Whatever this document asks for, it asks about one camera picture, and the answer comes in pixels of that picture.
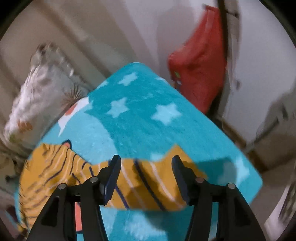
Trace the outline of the red hanging bag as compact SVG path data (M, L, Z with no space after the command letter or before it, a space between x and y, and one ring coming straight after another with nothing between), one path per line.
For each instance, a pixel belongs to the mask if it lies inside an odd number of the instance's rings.
M226 59L220 10L206 5L199 25L182 47L168 56L175 88L206 114L224 87Z

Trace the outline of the white leaf print pillow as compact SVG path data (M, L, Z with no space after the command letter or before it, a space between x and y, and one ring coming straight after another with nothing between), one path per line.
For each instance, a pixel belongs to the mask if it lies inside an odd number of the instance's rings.
M17 151L32 150L52 125L91 90L56 45L40 45L13 101L3 141Z

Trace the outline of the turquoise star cartoon blanket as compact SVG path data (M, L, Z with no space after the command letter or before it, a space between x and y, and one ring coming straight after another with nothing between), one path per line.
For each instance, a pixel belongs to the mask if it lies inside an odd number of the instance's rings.
M71 149L90 164L114 155L157 162L178 145L210 183L234 183L247 202L262 179L236 145L177 90L142 63L118 70L75 103L41 144ZM179 211L101 209L110 240L183 240L192 208Z

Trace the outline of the orange striped sweater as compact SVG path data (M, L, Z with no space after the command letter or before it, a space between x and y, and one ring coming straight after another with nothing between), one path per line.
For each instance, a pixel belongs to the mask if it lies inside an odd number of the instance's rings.
M119 210L179 211L185 202L171 168L171 159L179 156L185 167L199 177L206 177L190 157L174 145L157 162L125 158L112 199L107 207ZM105 167L108 162L90 164L71 149L71 142L61 145L41 144L25 162L18 186L19 222L31 229L50 195L61 183L82 184Z

